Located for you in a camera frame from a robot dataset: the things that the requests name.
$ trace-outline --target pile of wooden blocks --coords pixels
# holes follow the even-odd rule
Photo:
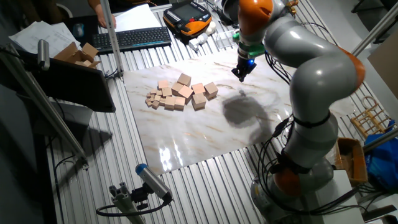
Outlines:
[[[210,100],[217,96],[217,86],[211,82],[205,86],[202,83],[192,85],[191,77],[181,74],[177,83],[169,87],[167,80],[157,82],[157,89],[152,89],[147,94],[145,100],[148,107],[157,110],[159,106],[164,106],[166,110],[184,110],[184,106],[192,100],[195,110],[205,108],[206,98]]]

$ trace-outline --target paper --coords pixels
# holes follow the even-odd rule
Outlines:
[[[76,43],[76,46],[80,47],[80,42],[76,40],[76,38],[68,29],[67,25],[65,25],[63,22],[51,26],[59,33],[65,35],[65,37],[67,37],[68,39],[74,41],[74,43]]]
[[[160,23],[149,9],[148,4],[136,6],[116,16],[116,32],[150,27],[160,27]]]
[[[71,39],[61,33],[59,28],[53,28],[46,22],[34,22],[26,29],[9,38],[32,54],[37,54],[37,43],[39,40],[45,40],[49,43],[50,57],[56,56],[65,47],[68,47],[70,43],[76,41],[75,38]]]

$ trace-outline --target marble surface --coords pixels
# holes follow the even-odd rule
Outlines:
[[[231,50],[124,73],[147,163],[156,174],[265,141],[289,116],[289,86],[265,58],[256,59],[257,67],[243,83],[231,73],[237,58]],[[294,74],[294,68],[286,69]],[[157,87],[157,81],[168,80],[172,86],[181,73],[192,77],[191,85],[214,82],[218,96],[199,111],[194,111],[192,102],[184,111],[148,108],[146,94]],[[331,112],[339,118],[353,113],[354,104],[345,98],[334,103]]]

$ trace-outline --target keyboard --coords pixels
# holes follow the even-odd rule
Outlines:
[[[163,47],[172,42],[167,27],[127,30],[117,32],[116,37],[120,51]],[[113,52],[109,34],[93,35],[93,47],[101,54]]]

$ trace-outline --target robotic arm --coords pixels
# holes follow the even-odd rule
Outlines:
[[[272,193],[285,202],[318,190],[333,178],[333,169],[323,158],[338,135],[338,123],[329,107],[354,93],[365,74],[355,56],[309,32],[293,18],[297,4],[240,0],[240,30],[233,37],[239,57],[232,72],[241,82],[255,68],[254,59],[265,51],[280,63],[297,68],[290,82],[294,128],[268,181]],[[259,190],[259,181],[252,184],[252,199],[266,217],[267,207],[274,204]]]

